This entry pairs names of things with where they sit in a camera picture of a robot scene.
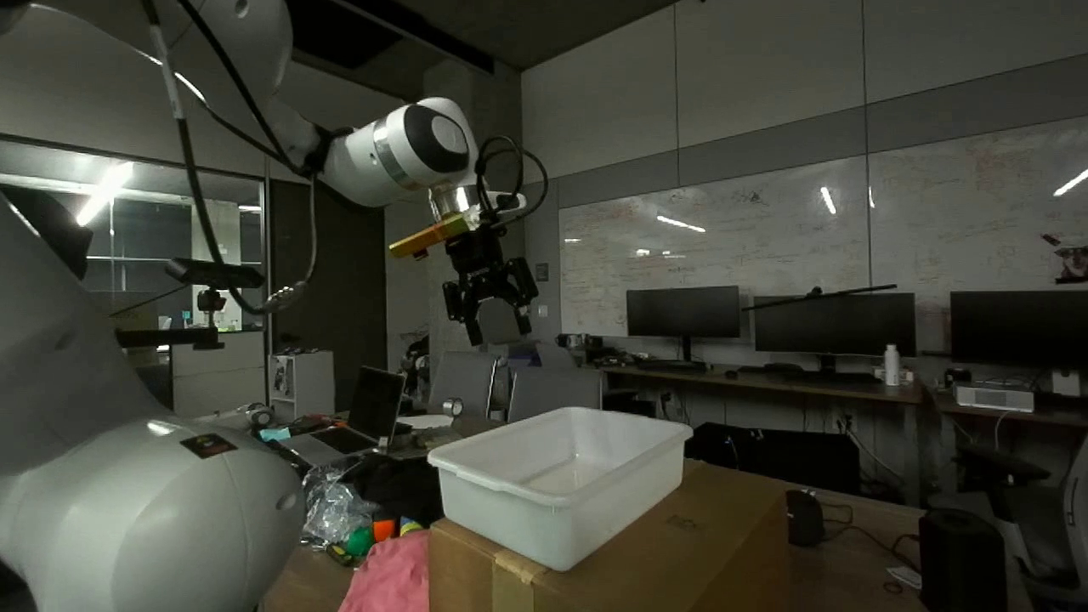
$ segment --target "plastic bag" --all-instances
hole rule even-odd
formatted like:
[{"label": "plastic bag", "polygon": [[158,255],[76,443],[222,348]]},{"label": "plastic bag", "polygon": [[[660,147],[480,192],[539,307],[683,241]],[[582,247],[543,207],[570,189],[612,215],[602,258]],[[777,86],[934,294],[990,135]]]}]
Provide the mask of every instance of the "plastic bag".
[{"label": "plastic bag", "polygon": [[378,503],[366,503],[350,486],[321,483],[306,496],[302,538],[306,544],[324,544],[324,547],[332,539],[348,539],[350,531],[358,531],[362,523],[372,523],[375,511]]}]

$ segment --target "robotic arm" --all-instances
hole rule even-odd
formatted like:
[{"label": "robotic arm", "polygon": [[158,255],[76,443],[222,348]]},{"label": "robotic arm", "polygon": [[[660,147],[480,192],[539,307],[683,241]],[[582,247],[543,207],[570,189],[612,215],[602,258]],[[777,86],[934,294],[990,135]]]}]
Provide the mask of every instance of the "robotic arm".
[{"label": "robotic arm", "polygon": [[[525,260],[505,260],[498,247],[511,218],[480,204],[489,189],[464,113],[426,98],[363,130],[324,132],[275,101],[285,5],[238,5],[160,2],[152,59],[166,65],[166,89],[178,89],[175,67],[184,70],[217,119],[358,204],[430,189],[437,229],[456,229],[451,237],[430,229],[394,252],[418,255],[448,237],[451,308],[468,324],[480,298],[506,298],[525,317],[535,285],[519,277]],[[27,0],[0,0],[0,35],[23,9]],[[195,17],[246,76],[247,101],[234,79],[192,53],[205,31]],[[477,204],[445,207],[465,189]],[[252,608],[298,538],[293,468],[247,436],[162,410],[127,368],[108,319],[3,196],[0,277],[0,563],[30,586],[41,612]]]},{"label": "robotic arm", "polygon": [[[539,285],[527,260],[506,260],[500,247],[505,229],[530,207],[516,192],[519,181],[514,192],[500,196],[488,187],[488,163],[519,150],[494,150],[489,140],[480,156],[464,110],[448,98],[423,98],[336,135],[306,121],[275,98],[293,47],[290,17],[279,0],[247,2],[247,9],[214,0],[200,5],[175,0],[158,31],[158,59],[162,59],[160,67],[178,113],[175,67],[200,76],[192,82],[199,82],[214,119],[247,140],[265,140],[275,160],[331,184],[362,207],[430,189],[437,225],[394,241],[392,252],[423,255],[430,246],[445,241],[456,267],[456,281],[445,281],[445,308],[465,324],[473,343],[484,343],[484,303],[506,303],[516,332],[530,332],[527,303],[539,294]],[[208,44],[226,67],[200,65],[208,53],[195,53],[195,47]]]}]

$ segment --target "white plastic bin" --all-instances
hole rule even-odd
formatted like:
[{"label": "white plastic bin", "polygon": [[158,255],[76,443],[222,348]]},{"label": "white plastic bin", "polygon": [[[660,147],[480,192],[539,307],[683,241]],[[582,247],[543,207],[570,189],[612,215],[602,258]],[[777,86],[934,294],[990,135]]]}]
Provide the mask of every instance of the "white plastic bin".
[{"label": "white plastic bin", "polygon": [[574,566],[683,478],[687,426],[557,409],[430,455],[445,518],[556,571]]}]

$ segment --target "white robotic arm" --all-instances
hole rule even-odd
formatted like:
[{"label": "white robotic arm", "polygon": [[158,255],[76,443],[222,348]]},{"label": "white robotic arm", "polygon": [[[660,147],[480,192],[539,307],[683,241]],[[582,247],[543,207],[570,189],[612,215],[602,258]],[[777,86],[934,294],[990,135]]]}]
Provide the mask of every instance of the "white robotic arm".
[{"label": "white robotic arm", "polygon": [[[195,2],[252,96],[275,98],[290,53],[285,5],[238,5]],[[23,9],[23,0],[0,0],[0,35]],[[195,26],[178,0],[162,9],[184,67]],[[226,76],[192,79],[214,113],[269,135],[241,119],[252,110],[227,96]],[[473,178],[473,132],[443,98],[348,135],[328,135],[279,101],[258,110],[293,165],[311,165],[358,204],[456,189]],[[480,285],[473,294],[505,285],[480,281],[500,273],[498,230],[484,235],[488,247],[460,247],[473,255],[460,265],[464,281]],[[30,586],[41,612],[252,608],[302,523],[293,468],[246,436],[162,410],[127,368],[108,319],[3,196],[0,277],[0,563]]]}]

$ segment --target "pink plastic bag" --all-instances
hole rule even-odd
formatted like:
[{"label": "pink plastic bag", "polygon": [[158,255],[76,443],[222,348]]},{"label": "pink plastic bag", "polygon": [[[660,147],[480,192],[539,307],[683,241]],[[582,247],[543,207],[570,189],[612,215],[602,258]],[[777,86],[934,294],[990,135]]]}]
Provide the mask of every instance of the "pink plastic bag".
[{"label": "pink plastic bag", "polygon": [[430,612],[430,532],[418,531],[372,547],[341,612]]}]

